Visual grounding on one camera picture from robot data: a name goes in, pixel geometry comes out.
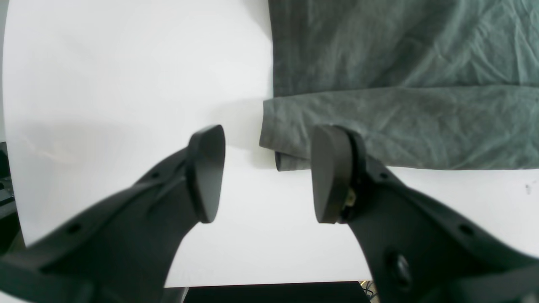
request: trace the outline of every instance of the screw hole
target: screw hole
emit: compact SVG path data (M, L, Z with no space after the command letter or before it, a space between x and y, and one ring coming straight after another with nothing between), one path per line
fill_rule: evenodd
M459 229L461 232L467 234L468 236L473 236L474 234L473 229L469 227L468 225L461 224L459 226Z
M71 225L68 229L67 229L67 233L72 235L76 232L78 232L80 229L82 228L82 226L79 224L79 223L75 223L73 225Z

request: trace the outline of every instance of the white table surface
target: white table surface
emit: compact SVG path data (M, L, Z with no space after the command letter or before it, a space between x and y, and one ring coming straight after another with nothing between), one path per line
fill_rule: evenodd
M11 1L4 109L25 242L220 123L217 218L184 238L166 286L369 279L349 228L316 222L310 171L279 173L258 147L271 74L265 0ZM539 256L539 170L394 172Z

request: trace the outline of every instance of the white backdrop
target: white backdrop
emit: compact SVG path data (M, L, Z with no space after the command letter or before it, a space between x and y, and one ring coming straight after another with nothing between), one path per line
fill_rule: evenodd
M12 1L4 107L26 243L221 123L217 218L185 237L166 285L369 279L348 227L316 222L310 171L279 173L258 147L269 25L265 0ZM394 172L539 256L539 170Z

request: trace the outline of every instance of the gray cloth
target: gray cloth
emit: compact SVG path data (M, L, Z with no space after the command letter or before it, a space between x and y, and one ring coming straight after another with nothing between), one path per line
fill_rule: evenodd
M280 98L260 145L279 170L309 167L314 123L359 131L392 166L539 167L539 1L269 5Z

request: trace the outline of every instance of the wrinkled cloth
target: wrinkled cloth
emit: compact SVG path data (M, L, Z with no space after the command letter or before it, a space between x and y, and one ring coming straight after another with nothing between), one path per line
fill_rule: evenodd
M262 147L309 168L316 123L358 131L386 165L539 167L539 1L269 1Z

